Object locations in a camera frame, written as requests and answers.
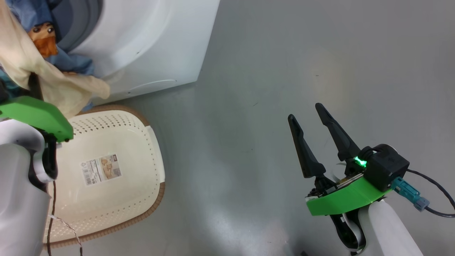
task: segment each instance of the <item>product label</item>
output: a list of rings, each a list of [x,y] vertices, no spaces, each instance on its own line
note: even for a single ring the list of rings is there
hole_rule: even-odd
[[[81,168],[87,186],[121,177],[116,154],[82,162]]]

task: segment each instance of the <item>concrete floor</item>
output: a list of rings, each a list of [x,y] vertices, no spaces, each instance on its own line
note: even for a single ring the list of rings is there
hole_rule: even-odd
[[[305,206],[313,180],[301,174],[287,124],[293,113],[315,156],[339,172],[316,102],[360,147],[389,143],[455,194],[453,5],[222,0],[196,83],[119,102],[155,130],[163,202],[140,224],[84,243],[84,255],[347,255],[330,219]],[[426,10],[431,19],[421,19]],[[408,181],[450,211],[432,185]],[[453,221],[387,200],[424,255],[455,251]]]

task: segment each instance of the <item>laundry basket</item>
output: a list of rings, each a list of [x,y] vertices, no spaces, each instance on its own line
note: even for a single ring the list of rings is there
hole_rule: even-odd
[[[69,121],[74,139],[57,150],[55,216],[87,241],[152,214],[163,198],[165,175],[147,120],[131,108],[110,105]],[[53,189],[50,184],[50,195]],[[53,248],[76,243],[74,233],[60,221],[53,222],[50,241]]]

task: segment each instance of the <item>cable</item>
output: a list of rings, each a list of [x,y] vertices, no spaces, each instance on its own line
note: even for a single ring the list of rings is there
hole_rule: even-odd
[[[63,224],[65,224],[65,226],[67,226],[69,229],[71,229],[74,232],[74,236],[76,237],[77,243],[80,246],[79,252],[81,253],[81,256],[82,256],[82,244],[81,244],[81,240],[79,239],[79,237],[76,234],[76,231],[68,223],[66,223],[64,220],[62,220],[61,218],[55,217],[55,215],[54,215],[56,213],[57,188],[56,188],[56,182],[55,181],[53,181],[52,184],[54,185],[54,198],[53,198],[53,201],[52,201],[52,213],[49,215],[51,220],[49,221],[49,229],[47,230],[47,243],[46,243],[46,245],[47,245],[47,254],[49,256],[52,256],[52,254],[51,254],[51,229],[52,229],[52,223],[54,222],[54,219],[56,219],[56,220],[60,220],[61,222],[63,222]]]
[[[455,218],[455,214],[446,214],[446,213],[442,213],[442,212],[438,212],[436,210],[433,210],[431,209],[430,207],[425,207],[425,210],[431,212],[432,214],[434,215],[438,215],[438,216],[441,216],[441,217],[445,217],[445,218]]]
[[[447,197],[447,199],[449,199],[450,201],[450,204],[452,205],[452,207],[454,208],[455,210],[455,201],[453,200],[453,198],[451,197],[451,195],[447,192],[447,190],[445,190],[439,183],[437,183],[434,179],[428,177],[427,175],[425,174],[422,174],[418,171],[414,171],[414,170],[410,170],[408,169],[408,172],[410,173],[413,173],[413,174],[416,174],[418,176],[421,176],[423,177],[424,179],[426,179],[427,181],[431,182],[432,184],[434,184],[436,187],[438,187],[439,190],[442,191],[442,193],[444,193],[444,195]],[[425,207],[425,210],[429,211],[430,213],[434,214],[434,215],[438,215],[438,216],[441,216],[441,217],[445,217],[445,218],[455,218],[455,214],[448,214],[448,213],[442,213],[442,212],[438,212],[430,207]]]
[[[57,201],[57,189],[56,189],[56,182],[55,180],[52,182],[54,185],[54,199],[52,202],[52,215],[56,213],[56,201]],[[51,229],[52,229],[52,222],[54,222],[54,219],[51,218],[49,221],[49,229],[47,230],[47,254],[49,256],[52,256],[51,254]]]

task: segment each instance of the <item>white washing machine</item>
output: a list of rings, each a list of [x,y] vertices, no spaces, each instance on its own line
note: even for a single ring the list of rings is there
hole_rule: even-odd
[[[194,82],[219,0],[62,0],[53,13],[70,53],[92,58],[116,101]]]

